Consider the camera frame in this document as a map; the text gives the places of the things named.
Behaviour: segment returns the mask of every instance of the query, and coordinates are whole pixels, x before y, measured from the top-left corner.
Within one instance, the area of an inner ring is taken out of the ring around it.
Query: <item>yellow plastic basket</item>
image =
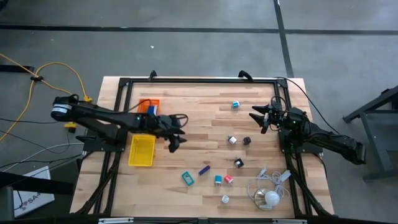
[[[154,161],[155,136],[136,134],[132,137],[129,166],[152,166]]]

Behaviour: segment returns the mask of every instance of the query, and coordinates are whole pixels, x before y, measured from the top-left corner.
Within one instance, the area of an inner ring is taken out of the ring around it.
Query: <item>white cable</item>
[[[51,146],[51,147],[42,149],[42,150],[40,150],[39,152],[36,152],[35,154],[33,154],[33,155],[29,156],[29,157],[26,157],[25,159],[23,159],[23,160],[21,160],[21,161],[19,161],[19,162],[24,162],[24,161],[26,161],[26,160],[28,160],[28,159],[30,159],[30,158],[36,156],[37,154],[40,154],[40,153],[42,153],[42,152],[44,152],[44,151],[46,151],[46,150],[49,150],[49,149],[53,149],[53,148],[56,148],[56,147],[67,146],[67,145],[69,145],[69,146],[75,146],[75,145],[82,145],[82,144],[84,144],[84,143],[70,143],[70,144],[69,144],[69,143],[66,143],[66,144],[59,144],[59,145],[56,145],[56,146]],[[19,164],[19,163],[14,164],[14,165],[8,167],[7,169],[3,170],[2,172],[5,172],[5,171],[10,170],[11,168],[15,167],[15,166],[18,165],[18,164]]]
[[[254,197],[252,197],[252,195],[251,195],[251,193],[250,193],[250,190],[249,190],[249,186],[250,186],[250,183],[251,183],[252,181],[254,181],[254,180],[257,181],[257,187],[258,187],[258,189],[261,191],[261,193],[263,193],[263,194],[265,195],[266,193],[263,192],[263,191],[261,190],[259,181],[260,181],[260,180],[271,180],[271,181],[275,184],[275,189],[274,189],[274,191],[277,192],[278,195],[279,195],[281,198],[284,198],[284,197],[285,197],[285,192],[286,192],[287,198],[289,198],[289,197],[290,197],[290,192],[289,192],[286,188],[284,188],[283,186],[281,186],[281,183],[282,183],[282,182],[281,182],[281,179],[280,179],[280,176],[281,176],[280,172],[275,171],[274,173],[272,173],[271,176],[267,175],[266,172],[267,172],[267,169],[265,169],[265,168],[262,169],[262,170],[260,171],[259,175],[258,175],[255,179],[252,179],[252,180],[250,180],[250,181],[248,182],[247,190],[248,190],[248,195],[249,195],[249,197],[250,197],[251,199],[254,200]]]

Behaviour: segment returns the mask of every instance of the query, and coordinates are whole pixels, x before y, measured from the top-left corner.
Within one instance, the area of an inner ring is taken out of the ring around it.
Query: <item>white light bulb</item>
[[[277,192],[270,190],[266,193],[267,205],[276,206],[279,204],[279,195]]]

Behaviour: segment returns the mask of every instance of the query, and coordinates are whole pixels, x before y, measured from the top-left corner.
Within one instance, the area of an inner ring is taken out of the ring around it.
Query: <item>concrete floor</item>
[[[280,0],[287,29],[397,30],[394,0]],[[277,29],[271,0],[10,0],[0,22],[85,26],[232,27]],[[396,86],[398,36],[288,35],[294,76],[304,78],[308,95],[328,122],[343,134],[368,144],[361,122],[345,124],[342,116]],[[254,77],[286,76],[279,34],[205,34],[165,32],[48,32],[0,30],[0,52],[24,65],[65,62],[80,72],[90,96],[97,96],[106,75],[235,77],[246,70]],[[0,58],[0,63],[8,63]],[[24,74],[0,74],[0,115],[15,119],[26,103],[30,80]],[[55,86],[81,94],[74,74],[50,67],[42,75]],[[52,101],[59,92],[38,84],[25,120],[51,121]],[[314,122],[328,129],[313,110]],[[1,121],[0,130],[10,123]],[[13,134],[44,146],[67,142],[62,124],[22,124]],[[0,143],[0,165],[19,161],[40,147],[8,136]],[[71,147],[62,155],[42,153],[39,160],[80,153]],[[362,176],[377,171],[354,166],[325,153],[335,213],[341,217],[398,222],[398,180],[365,184]],[[39,164],[21,164],[24,174]]]

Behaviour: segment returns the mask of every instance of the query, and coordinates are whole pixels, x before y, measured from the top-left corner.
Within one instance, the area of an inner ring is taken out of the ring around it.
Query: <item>small teal object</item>
[[[238,107],[239,107],[238,101],[232,102],[232,108],[238,108]]]
[[[216,187],[219,187],[221,185],[222,181],[223,181],[223,177],[221,175],[216,175],[215,181],[214,181]]]
[[[186,183],[188,186],[191,186],[191,185],[194,183],[193,178],[192,178],[191,175],[188,173],[188,171],[185,171],[181,176],[182,176],[182,179],[185,181],[185,183]]]

